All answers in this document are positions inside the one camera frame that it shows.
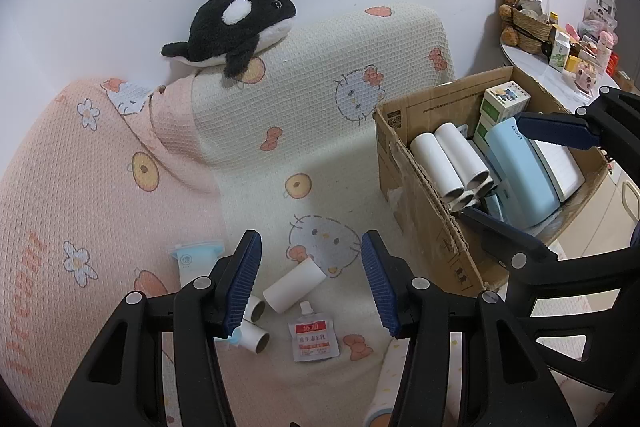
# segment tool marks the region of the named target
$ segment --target red label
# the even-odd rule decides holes
[[[309,331],[326,330],[325,321],[316,321],[311,324],[296,324],[296,333],[308,333]]]

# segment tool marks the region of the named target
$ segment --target white box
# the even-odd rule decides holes
[[[536,140],[530,142],[545,166],[560,202],[564,203],[584,183],[578,164],[567,147]]]
[[[478,122],[478,125],[476,125],[476,131],[474,133],[474,143],[478,146],[480,152],[485,156],[487,154],[487,151],[489,150],[489,144],[484,139],[484,136],[493,126],[494,123],[491,122],[491,120],[489,120],[483,114],[480,115],[480,121]]]
[[[530,99],[529,93],[518,84],[505,82],[484,91],[480,114],[495,125],[524,111]]]

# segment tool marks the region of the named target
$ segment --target wicker basket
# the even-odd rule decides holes
[[[551,24],[535,20],[519,10],[513,10],[513,27],[518,32],[518,47],[532,55],[542,53],[542,43],[549,41]]]

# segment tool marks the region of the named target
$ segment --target cardboard packaging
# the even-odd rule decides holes
[[[495,125],[524,111],[530,98],[529,93],[515,82],[505,82],[486,90],[480,114]]]
[[[533,78],[518,68],[505,67],[390,100],[379,105],[374,115],[380,190],[412,250],[406,258],[416,275],[428,277],[447,292],[475,297],[484,289],[495,290],[504,284],[508,272],[484,253],[479,235],[449,212],[407,144],[448,121],[476,128],[484,90],[509,81],[529,93],[527,110],[566,112]],[[546,245],[574,220],[607,176],[607,162],[600,150],[571,150],[571,154],[585,182],[557,215],[540,226],[536,237]]]
[[[486,139],[484,137],[494,125],[495,124],[491,120],[488,120],[484,114],[480,115],[480,120],[478,121],[478,125],[476,125],[476,131],[474,133],[474,143],[478,146],[480,152],[485,156],[486,152],[489,150],[489,144],[486,142]]]
[[[632,81],[629,75],[626,74],[624,71],[617,70],[613,74],[613,80],[615,81],[616,84],[618,84],[618,87],[621,90],[626,92],[632,92],[635,94],[639,93],[639,91],[636,89],[636,86],[634,86],[634,81]]]

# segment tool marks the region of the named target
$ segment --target paper towel roll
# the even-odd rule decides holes
[[[462,195],[462,181],[433,134],[425,132],[415,137],[409,149],[418,165],[427,171],[442,201],[450,203]]]
[[[246,303],[242,317],[249,322],[255,322],[262,316],[265,307],[266,305],[262,299],[255,295],[249,295],[249,300]]]
[[[465,208],[471,201],[474,199],[474,192],[472,190],[467,190],[460,196],[457,200],[451,201],[449,203],[449,208],[451,212],[459,212],[463,208]]]
[[[491,163],[489,163],[489,160],[486,158],[486,156],[482,154],[481,150],[478,149],[478,146],[474,143],[473,140],[467,140],[466,142],[471,146],[471,148],[474,151],[476,151],[476,154],[478,155],[478,157],[484,162],[484,165],[489,171],[489,177],[494,180],[494,184],[498,184],[498,182],[500,182],[500,176],[498,176],[498,174],[495,173],[494,168],[492,167]]]
[[[264,331],[248,320],[242,319],[238,326],[240,330],[239,346],[252,353],[260,353],[269,343],[269,332]]]
[[[324,279],[326,279],[324,272],[319,269],[313,259],[307,257],[262,294],[269,306],[278,313],[284,313]]]
[[[443,123],[436,130],[435,136],[465,189],[478,188],[489,175],[489,171],[456,126],[452,123]]]
[[[489,190],[494,188],[494,186],[494,179],[491,176],[488,176],[487,179],[485,179],[485,181],[476,188],[476,190],[474,190],[474,197],[477,199],[484,198],[488,194]]]

